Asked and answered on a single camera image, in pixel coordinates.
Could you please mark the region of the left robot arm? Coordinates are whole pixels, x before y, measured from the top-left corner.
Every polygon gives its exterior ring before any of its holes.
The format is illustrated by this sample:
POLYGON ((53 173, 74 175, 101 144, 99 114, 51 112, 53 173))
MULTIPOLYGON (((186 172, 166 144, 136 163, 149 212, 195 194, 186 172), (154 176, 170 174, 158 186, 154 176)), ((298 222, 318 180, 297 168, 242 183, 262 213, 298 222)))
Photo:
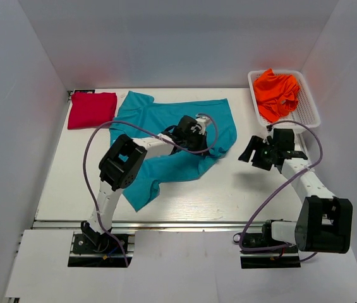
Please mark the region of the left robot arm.
POLYGON ((88 245, 97 252, 106 250, 109 239, 119 239, 111 234, 112 218, 124 189, 132 185, 145 160, 174 155, 184 151, 193 155, 206 156, 218 140, 216 122, 207 114, 195 118, 183 116, 177 125, 169 126, 159 134, 151 133, 132 123, 107 121, 101 124, 88 140, 83 154, 83 177, 94 201, 94 210, 88 220, 81 223, 82 234, 88 245), (119 135, 99 162, 100 189, 94 194, 87 174, 88 151, 99 130, 111 124, 131 126, 148 135, 147 138, 132 138, 119 135))

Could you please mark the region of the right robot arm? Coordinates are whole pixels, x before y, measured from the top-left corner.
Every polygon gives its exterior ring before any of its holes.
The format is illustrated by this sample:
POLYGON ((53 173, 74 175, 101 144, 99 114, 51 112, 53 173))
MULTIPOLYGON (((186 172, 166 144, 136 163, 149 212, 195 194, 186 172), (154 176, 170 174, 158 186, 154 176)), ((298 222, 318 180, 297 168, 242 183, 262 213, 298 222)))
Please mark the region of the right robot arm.
POLYGON ((286 178, 258 211, 286 186, 292 186, 302 203, 298 219, 267 220, 260 234, 249 234, 251 224, 247 223, 235 243, 245 253, 295 246, 304 252, 345 254, 351 242, 352 203, 324 186, 315 174, 316 163, 310 163, 303 151, 295 149, 294 139, 292 129, 271 128, 266 138, 252 136, 239 160, 263 170, 275 167, 286 178))

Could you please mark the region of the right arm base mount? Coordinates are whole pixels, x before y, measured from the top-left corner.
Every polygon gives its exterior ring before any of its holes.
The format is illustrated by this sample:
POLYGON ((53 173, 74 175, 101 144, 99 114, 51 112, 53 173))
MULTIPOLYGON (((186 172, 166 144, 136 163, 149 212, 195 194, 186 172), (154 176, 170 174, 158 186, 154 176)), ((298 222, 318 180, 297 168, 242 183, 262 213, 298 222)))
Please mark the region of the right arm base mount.
POLYGON ((261 230, 249 220, 244 229, 233 236, 239 246, 242 268, 299 268, 301 260, 295 238, 296 222, 289 220, 267 220, 260 224, 261 230))

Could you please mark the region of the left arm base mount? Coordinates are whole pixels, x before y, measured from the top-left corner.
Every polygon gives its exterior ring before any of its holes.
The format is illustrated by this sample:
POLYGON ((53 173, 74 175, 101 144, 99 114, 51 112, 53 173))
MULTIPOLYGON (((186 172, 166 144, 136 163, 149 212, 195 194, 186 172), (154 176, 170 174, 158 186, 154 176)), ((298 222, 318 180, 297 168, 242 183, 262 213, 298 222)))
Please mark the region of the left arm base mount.
POLYGON ((69 268, 126 268, 118 243, 106 235, 100 244, 92 244, 83 234, 74 234, 68 258, 69 268))

